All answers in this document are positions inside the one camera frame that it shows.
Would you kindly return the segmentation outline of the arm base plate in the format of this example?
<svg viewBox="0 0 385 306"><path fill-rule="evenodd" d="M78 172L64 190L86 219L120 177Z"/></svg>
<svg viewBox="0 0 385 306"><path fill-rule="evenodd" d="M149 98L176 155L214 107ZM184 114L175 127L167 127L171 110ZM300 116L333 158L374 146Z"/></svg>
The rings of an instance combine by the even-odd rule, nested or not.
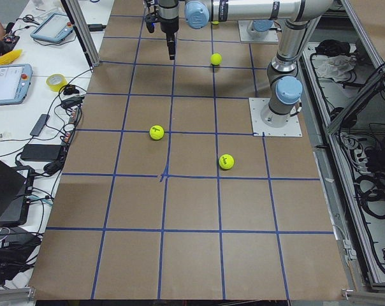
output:
<svg viewBox="0 0 385 306"><path fill-rule="evenodd" d="M277 28L272 20L239 20L238 28L242 43L276 45L279 42Z"/></svg>
<svg viewBox="0 0 385 306"><path fill-rule="evenodd" d="M287 115L277 115L269 108L270 98L249 98L252 134L265 137L302 137L296 108Z"/></svg>

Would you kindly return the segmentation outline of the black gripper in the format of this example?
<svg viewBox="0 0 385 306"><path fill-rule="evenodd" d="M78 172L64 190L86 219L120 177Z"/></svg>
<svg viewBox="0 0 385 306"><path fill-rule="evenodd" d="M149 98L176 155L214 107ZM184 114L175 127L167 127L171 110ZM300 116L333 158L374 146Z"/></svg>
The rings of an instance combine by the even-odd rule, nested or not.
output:
<svg viewBox="0 0 385 306"><path fill-rule="evenodd" d="M175 59L175 34L179 30L179 18L161 19L161 30L166 35L166 45L170 60Z"/></svg>

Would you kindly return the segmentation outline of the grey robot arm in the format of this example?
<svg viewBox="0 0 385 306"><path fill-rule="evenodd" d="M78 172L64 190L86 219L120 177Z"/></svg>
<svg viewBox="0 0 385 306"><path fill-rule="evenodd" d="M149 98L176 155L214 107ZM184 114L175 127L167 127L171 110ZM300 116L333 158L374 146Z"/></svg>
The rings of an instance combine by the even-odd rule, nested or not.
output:
<svg viewBox="0 0 385 306"><path fill-rule="evenodd" d="M280 128L300 102L303 87L296 63L331 1L186 1L184 17L193 29L229 20L284 21L275 57L268 66L271 98L261 111L263 122Z"/></svg>

